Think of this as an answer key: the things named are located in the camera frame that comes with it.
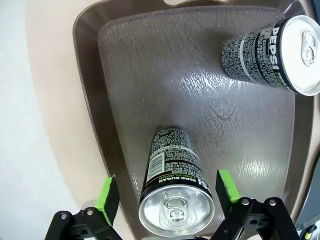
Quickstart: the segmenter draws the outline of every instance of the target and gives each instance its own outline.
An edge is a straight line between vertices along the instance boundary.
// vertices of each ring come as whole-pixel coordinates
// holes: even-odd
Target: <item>can rim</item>
[[[317,22],[315,20],[313,20],[311,17],[308,17],[306,15],[298,15],[298,16],[294,16],[294,17],[291,17],[285,24],[284,24],[284,28],[283,28],[283,31],[281,33],[281,36],[280,36],[280,49],[282,49],[282,44],[283,44],[283,32],[287,29],[288,25],[292,22],[292,21],[295,21],[297,19],[305,19],[307,20],[306,22],[314,29],[315,32],[317,32],[317,28],[320,29],[320,26],[317,24]],[[281,61],[283,61],[283,51],[281,50],[280,51],[280,57],[281,57]],[[283,68],[283,71],[284,71],[284,74],[287,78],[287,80],[289,81],[289,83],[291,84],[291,86],[299,93],[299,94],[303,94],[305,96],[315,96],[317,95],[318,93],[320,93],[320,79],[318,79],[318,83],[315,84],[313,86],[312,89],[302,89],[300,87],[298,87],[294,81],[292,81],[292,79],[289,78],[288,76],[288,73],[287,73],[287,70],[286,68],[284,67]]]
[[[201,192],[207,199],[208,199],[208,202],[209,202],[209,206],[210,208],[212,209],[211,211],[211,214],[209,214],[207,216],[207,219],[206,221],[204,222],[203,225],[201,225],[201,227],[199,228],[188,228],[187,231],[188,232],[185,232],[186,230],[166,230],[166,229],[163,229],[163,228],[159,228],[157,226],[154,226],[153,224],[148,224],[149,221],[147,220],[146,216],[144,215],[144,212],[143,212],[143,208],[144,208],[144,205],[146,203],[146,201],[155,193],[163,190],[164,188],[173,188],[173,187],[183,187],[183,188],[192,188],[194,190],[197,190],[199,192]],[[192,186],[192,185],[187,185],[187,184],[171,184],[171,185],[167,185],[167,186],[162,186],[152,192],[150,192],[147,196],[145,196],[145,198],[141,201],[140,203],[140,206],[139,206],[139,219],[140,219],[140,222],[141,224],[148,230],[150,231],[151,233],[153,234],[156,234],[156,235],[159,235],[159,236],[162,236],[162,237],[177,237],[177,236],[183,236],[183,235],[193,235],[195,233],[198,233],[199,231],[201,231],[202,229],[204,229],[206,226],[208,226],[208,224],[212,221],[212,219],[214,218],[214,215],[215,215],[215,205],[214,205],[214,201],[212,199],[212,197],[206,193],[204,190],[202,190],[201,188],[198,188],[196,186]]]

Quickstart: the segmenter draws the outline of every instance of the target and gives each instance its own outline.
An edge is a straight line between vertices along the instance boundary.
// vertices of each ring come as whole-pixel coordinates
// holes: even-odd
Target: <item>silver screw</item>
[[[274,205],[276,205],[276,201],[273,200],[273,199],[271,199],[271,200],[269,201],[269,204],[270,204],[271,206],[274,206]]]
[[[241,201],[242,205],[248,205],[249,204],[249,200],[248,199],[242,199]]]

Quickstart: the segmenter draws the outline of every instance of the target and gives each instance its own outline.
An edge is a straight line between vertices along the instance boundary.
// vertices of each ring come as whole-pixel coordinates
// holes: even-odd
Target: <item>barcode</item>
[[[155,175],[163,173],[164,171],[165,171],[165,153],[162,152],[150,160],[146,182],[152,179]]]

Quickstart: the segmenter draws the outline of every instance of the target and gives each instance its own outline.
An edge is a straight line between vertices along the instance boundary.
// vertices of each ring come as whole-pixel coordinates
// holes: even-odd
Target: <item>soda can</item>
[[[193,235],[211,222],[214,212],[212,194],[189,135],[176,127],[158,132],[141,192],[142,225],[163,237]]]
[[[299,15],[229,39],[222,66],[235,80],[314,96],[320,92],[320,26]]]

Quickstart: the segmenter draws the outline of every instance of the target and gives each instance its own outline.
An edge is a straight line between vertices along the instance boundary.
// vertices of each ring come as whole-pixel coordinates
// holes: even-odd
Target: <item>can lid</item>
[[[214,213],[213,200],[206,192],[182,184],[151,192],[139,208],[143,226],[163,237],[193,235],[211,222]]]
[[[290,18],[283,29],[280,54],[285,74],[303,95],[320,92],[320,26],[310,17]]]

